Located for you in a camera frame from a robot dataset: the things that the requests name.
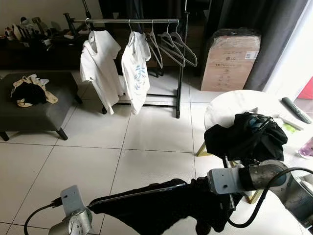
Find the pink object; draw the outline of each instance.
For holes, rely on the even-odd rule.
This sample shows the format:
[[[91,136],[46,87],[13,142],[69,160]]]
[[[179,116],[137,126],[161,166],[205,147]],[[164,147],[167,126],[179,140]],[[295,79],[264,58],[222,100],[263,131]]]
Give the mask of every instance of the pink object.
[[[313,77],[307,83],[305,88],[302,90],[298,98],[301,99],[313,99]]]
[[[313,157],[313,137],[299,149],[299,153],[303,157]]]

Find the beige cloth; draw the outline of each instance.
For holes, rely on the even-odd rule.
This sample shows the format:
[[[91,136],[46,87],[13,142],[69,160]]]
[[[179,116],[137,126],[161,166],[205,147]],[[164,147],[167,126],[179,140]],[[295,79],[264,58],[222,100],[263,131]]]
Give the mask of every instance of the beige cloth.
[[[11,97],[12,97],[12,94],[14,93],[15,89],[18,86],[20,86],[23,82],[26,82],[28,84],[32,83],[34,85],[40,86],[43,89],[43,91],[45,92],[46,101],[48,101],[49,103],[55,104],[56,102],[58,102],[58,98],[56,96],[54,96],[51,92],[49,92],[45,89],[45,85],[43,85],[41,83],[40,78],[38,78],[36,74],[32,74],[28,77],[23,76],[20,80],[13,83],[14,88],[11,91]],[[32,106],[32,104],[30,104],[30,103],[25,103],[25,99],[17,100],[17,104],[18,104],[18,106],[23,107],[23,108]]]

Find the gray curtain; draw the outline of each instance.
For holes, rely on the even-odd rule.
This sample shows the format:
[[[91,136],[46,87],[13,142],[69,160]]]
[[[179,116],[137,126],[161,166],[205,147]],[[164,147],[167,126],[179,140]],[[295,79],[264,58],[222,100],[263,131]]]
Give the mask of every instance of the gray curtain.
[[[262,34],[261,48],[244,89],[263,90],[307,1],[274,0],[264,23],[256,22]]]
[[[205,41],[220,28],[260,31],[261,48],[244,89],[262,91],[308,0],[211,0]],[[200,67],[207,52],[202,50]]]

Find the cardboard box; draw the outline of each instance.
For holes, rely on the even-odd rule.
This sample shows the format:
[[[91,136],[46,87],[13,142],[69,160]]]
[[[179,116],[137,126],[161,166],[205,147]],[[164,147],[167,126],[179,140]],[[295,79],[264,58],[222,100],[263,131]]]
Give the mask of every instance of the cardboard box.
[[[210,40],[201,91],[241,90],[259,53],[261,37],[254,30],[221,29]]]

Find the metal hanger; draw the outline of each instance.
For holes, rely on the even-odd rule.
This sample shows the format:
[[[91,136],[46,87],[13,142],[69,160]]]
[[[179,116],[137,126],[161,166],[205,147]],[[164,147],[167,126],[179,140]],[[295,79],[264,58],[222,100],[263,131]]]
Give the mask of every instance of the metal hanger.
[[[88,36],[88,41],[89,41],[89,44],[90,44],[91,48],[94,50],[94,52],[97,53],[97,45],[96,45],[96,43],[95,43],[94,31],[91,30],[91,27],[90,27],[89,23],[87,23],[87,20],[88,20],[88,19],[89,19],[89,18],[86,18],[86,19],[85,19],[86,26],[87,26],[87,28],[88,28],[89,31],[90,31],[89,36]]]
[[[131,19],[128,19],[128,26],[131,29],[131,33],[129,35],[129,39],[128,39],[128,46],[130,47],[131,45],[133,45],[133,50],[134,50],[134,32],[133,29],[131,27]]]
[[[161,37],[161,40],[163,42],[165,42],[167,45],[171,46],[172,48],[175,49],[175,51],[164,47],[163,45],[159,45],[158,47],[165,53],[167,54],[172,60],[174,60],[177,64],[179,64],[182,67],[185,67],[186,62],[185,62],[185,57],[183,56],[182,52],[179,50],[179,48],[175,45],[175,43],[173,42],[173,39],[171,37],[171,35],[168,32],[168,27],[170,26],[170,21],[168,21],[168,25],[166,28],[166,32],[162,33],[162,34],[158,34],[159,37]],[[174,54],[175,56],[177,56],[178,58],[181,59],[181,61],[177,60],[176,58],[174,58],[171,54]]]
[[[174,44],[176,44],[176,45],[179,46],[179,47],[184,47],[184,48],[192,55],[192,57],[193,57],[193,59],[194,59],[194,62],[191,62],[190,60],[188,60],[188,59],[186,59],[186,58],[185,58],[185,61],[186,61],[188,64],[190,64],[190,65],[196,67],[196,66],[198,65],[197,56],[196,56],[196,54],[192,51],[192,49],[190,49],[190,48],[184,43],[184,41],[182,40],[180,34],[177,33],[178,25],[179,25],[179,20],[178,20],[178,24],[177,24],[177,26],[176,26],[175,32],[172,32],[170,35],[171,35],[171,37],[174,37],[174,38],[176,38],[176,39],[178,40],[178,42],[173,41]]]
[[[162,56],[161,56],[161,52],[158,48],[158,45],[157,45],[157,40],[156,40],[156,36],[155,36],[155,33],[154,33],[154,29],[153,29],[153,20],[152,20],[152,31],[150,33],[147,33],[146,35],[149,36],[150,38],[150,41],[152,42],[152,44],[154,45],[154,47],[157,49],[157,53],[158,53],[158,56],[157,54],[155,53],[153,47],[148,43],[149,45],[149,48],[150,48],[150,51],[152,52],[152,54],[154,55],[158,65],[160,66],[160,68],[162,69],[163,68],[163,60],[162,60]]]

